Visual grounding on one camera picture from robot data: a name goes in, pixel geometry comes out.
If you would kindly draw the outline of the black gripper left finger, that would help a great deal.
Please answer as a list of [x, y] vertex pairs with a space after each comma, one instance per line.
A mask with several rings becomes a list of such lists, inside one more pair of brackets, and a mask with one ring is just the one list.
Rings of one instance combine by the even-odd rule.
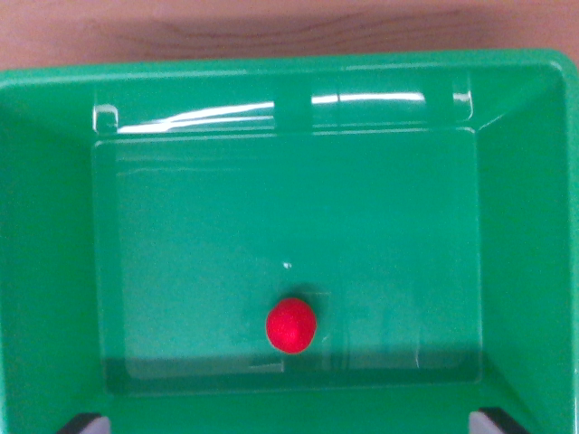
[[110, 420], [99, 413], [79, 413], [64, 424], [57, 434], [110, 434]]

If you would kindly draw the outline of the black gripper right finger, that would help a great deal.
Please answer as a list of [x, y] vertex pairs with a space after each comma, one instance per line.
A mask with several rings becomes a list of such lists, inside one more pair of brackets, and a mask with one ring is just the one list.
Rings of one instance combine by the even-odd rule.
[[469, 434], [528, 434], [528, 430], [501, 408], [486, 407], [470, 413]]

